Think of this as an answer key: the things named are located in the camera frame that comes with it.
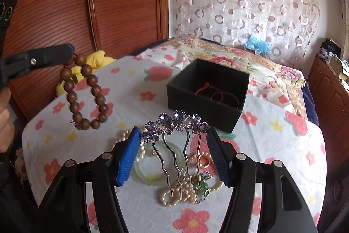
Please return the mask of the person's left hand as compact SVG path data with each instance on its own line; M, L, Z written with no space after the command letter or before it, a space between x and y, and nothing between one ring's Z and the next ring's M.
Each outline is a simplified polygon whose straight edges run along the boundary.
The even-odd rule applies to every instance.
M0 95L0 151L5 153L14 139L15 128L11 120L8 103L11 98L11 91L8 87L1 89Z

